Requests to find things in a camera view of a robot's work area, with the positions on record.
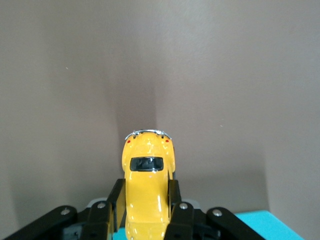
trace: metal bolt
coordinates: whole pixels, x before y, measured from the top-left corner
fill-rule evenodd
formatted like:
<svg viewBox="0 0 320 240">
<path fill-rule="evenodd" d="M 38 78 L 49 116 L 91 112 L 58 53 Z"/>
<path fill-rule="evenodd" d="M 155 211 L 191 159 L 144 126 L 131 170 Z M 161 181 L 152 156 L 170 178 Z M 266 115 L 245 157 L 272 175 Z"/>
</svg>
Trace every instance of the metal bolt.
<svg viewBox="0 0 320 240">
<path fill-rule="evenodd" d="M 97 208 L 98 209 L 103 209 L 105 206 L 106 205 L 103 202 L 101 202 L 101 203 L 98 204 Z"/>
<path fill-rule="evenodd" d="M 68 208 L 65 208 L 64 210 L 61 211 L 61 215 L 67 215 L 68 213 L 70 213 L 70 210 Z"/>
<path fill-rule="evenodd" d="M 188 208 L 188 205 L 185 202 L 183 202 L 183 203 L 180 203 L 179 207 L 184 210 Z"/>
<path fill-rule="evenodd" d="M 222 216 L 222 212 L 219 209 L 214 209 L 212 211 L 213 215 L 215 215 L 216 217 L 221 217 Z"/>
</svg>

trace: gray wall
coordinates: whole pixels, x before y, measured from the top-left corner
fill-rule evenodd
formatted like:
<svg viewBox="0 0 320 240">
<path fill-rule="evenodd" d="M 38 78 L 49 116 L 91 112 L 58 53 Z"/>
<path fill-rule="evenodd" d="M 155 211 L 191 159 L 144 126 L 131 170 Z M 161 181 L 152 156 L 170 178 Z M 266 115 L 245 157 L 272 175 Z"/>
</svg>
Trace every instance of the gray wall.
<svg viewBox="0 0 320 240">
<path fill-rule="evenodd" d="M 124 137 L 174 140 L 182 196 L 320 236 L 320 2 L 1 1 L 0 238 L 82 210 Z"/>
</svg>

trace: yellow toy car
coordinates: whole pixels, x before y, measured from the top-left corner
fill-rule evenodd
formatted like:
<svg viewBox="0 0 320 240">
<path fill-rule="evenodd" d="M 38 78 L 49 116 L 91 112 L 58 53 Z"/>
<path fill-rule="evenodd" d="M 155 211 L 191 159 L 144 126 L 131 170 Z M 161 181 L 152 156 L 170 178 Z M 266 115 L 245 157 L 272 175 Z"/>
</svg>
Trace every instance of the yellow toy car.
<svg viewBox="0 0 320 240">
<path fill-rule="evenodd" d="M 176 170 L 171 137 L 160 130 L 134 131 L 122 153 L 128 240 L 162 240 L 170 222 L 168 180 Z"/>
</svg>

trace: car rear window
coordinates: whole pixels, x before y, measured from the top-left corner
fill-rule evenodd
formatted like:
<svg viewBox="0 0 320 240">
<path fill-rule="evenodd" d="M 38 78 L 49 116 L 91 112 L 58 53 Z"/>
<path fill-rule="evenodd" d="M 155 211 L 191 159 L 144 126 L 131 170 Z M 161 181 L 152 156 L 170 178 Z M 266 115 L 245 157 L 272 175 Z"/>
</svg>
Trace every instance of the car rear window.
<svg viewBox="0 0 320 240">
<path fill-rule="evenodd" d="M 130 170 L 139 172 L 161 171 L 164 169 L 162 157 L 134 157 L 131 159 Z"/>
</svg>

